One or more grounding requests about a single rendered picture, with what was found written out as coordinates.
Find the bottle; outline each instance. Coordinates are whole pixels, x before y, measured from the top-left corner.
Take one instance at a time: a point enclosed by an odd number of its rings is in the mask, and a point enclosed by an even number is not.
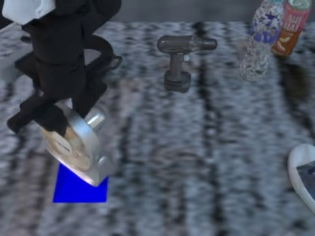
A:
[[[283,25],[272,52],[278,56],[291,55],[303,26],[310,14],[312,0],[287,0],[284,4]]]
[[[270,50],[278,38],[283,14],[283,0],[264,0],[256,10],[247,48],[239,65],[243,80],[259,81],[266,75]]]

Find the can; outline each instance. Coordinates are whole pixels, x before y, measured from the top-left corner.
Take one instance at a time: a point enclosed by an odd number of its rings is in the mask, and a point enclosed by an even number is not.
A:
[[[312,0],[287,0],[280,34],[272,46],[272,52],[279,56],[291,55],[303,26],[310,14]]]

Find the cordless drill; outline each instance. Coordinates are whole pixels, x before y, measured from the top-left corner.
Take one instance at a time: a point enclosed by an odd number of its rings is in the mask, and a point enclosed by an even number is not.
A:
[[[157,41],[157,48],[162,53],[171,56],[170,68],[164,75],[164,86],[166,90],[187,92],[190,88],[191,75],[183,71],[182,63],[184,56],[189,53],[214,50],[217,41],[212,38],[197,36],[172,36],[164,35]]]

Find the stone surface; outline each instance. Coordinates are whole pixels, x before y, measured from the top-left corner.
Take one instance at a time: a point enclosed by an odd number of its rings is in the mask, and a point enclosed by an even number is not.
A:
[[[312,236],[315,216],[291,188],[289,151],[315,140],[315,24],[288,60],[271,58],[258,83],[238,79],[245,23],[199,24],[218,40],[185,68],[188,93],[165,91],[163,34],[193,34],[193,23],[108,23],[98,31],[123,65],[99,105],[102,135],[120,160],[106,204],[52,204],[57,162],[32,124],[6,128],[32,91],[23,76],[0,80],[1,236]],[[21,48],[16,28],[0,35],[0,56]]]

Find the white shoe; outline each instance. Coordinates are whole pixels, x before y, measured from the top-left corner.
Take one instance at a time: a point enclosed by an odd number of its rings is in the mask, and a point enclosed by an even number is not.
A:
[[[288,172],[295,192],[315,214],[315,147],[296,146],[289,155]]]

